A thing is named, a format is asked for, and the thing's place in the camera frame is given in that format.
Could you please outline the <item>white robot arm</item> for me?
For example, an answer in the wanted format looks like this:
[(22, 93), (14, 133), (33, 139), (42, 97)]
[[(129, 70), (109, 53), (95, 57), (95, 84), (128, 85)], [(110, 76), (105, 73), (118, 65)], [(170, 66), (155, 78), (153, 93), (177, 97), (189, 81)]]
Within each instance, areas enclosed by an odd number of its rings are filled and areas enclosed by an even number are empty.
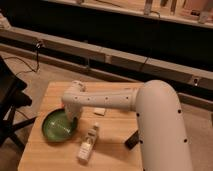
[(193, 171), (180, 100), (168, 83), (151, 80), (138, 88), (87, 92), (74, 81), (61, 100), (70, 121), (84, 106), (135, 112), (143, 171)]

